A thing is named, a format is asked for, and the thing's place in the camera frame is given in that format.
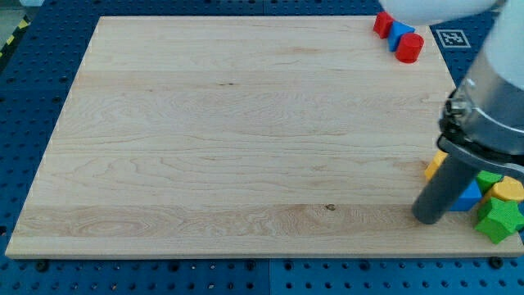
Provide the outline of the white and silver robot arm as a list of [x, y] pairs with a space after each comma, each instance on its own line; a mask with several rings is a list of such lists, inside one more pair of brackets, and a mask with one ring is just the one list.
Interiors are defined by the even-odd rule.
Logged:
[[523, 178], [523, 2], [499, 9], [481, 50], [439, 121], [443, 164], [412, 206], [436, 223], [482, 170]]

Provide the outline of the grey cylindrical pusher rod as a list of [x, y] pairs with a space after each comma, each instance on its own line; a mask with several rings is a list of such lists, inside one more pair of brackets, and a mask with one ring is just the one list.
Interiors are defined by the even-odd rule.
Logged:
[[457, 202], [479, 170], [449, 154], [412, 205], [413, 216], [433, 225]]

